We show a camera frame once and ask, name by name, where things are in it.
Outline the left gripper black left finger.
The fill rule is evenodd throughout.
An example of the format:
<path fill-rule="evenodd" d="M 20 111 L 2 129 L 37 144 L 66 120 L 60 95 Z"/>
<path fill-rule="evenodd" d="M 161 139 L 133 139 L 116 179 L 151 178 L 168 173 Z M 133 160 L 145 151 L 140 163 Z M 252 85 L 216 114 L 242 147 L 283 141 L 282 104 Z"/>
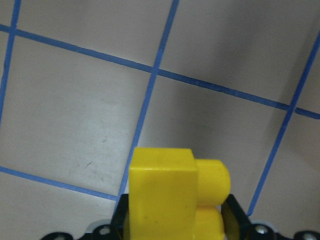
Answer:
<path fill-rule="evenodd" d="M 129 195 L 122 194 L 111 222 L 111 239 L 112 240 L 129 240 L 130 223 L 129 223 Z"/>

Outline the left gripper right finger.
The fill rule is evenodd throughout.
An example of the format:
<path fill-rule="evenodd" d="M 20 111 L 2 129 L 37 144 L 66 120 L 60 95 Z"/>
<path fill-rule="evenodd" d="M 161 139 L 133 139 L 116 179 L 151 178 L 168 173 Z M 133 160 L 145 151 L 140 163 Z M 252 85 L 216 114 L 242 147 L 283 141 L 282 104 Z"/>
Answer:
<path fill-rule="evenodd" d="M 224 234 L 228 240 L 245 240 L 252 225 L 236 197 L 229 194 L 221 205 Z"/>

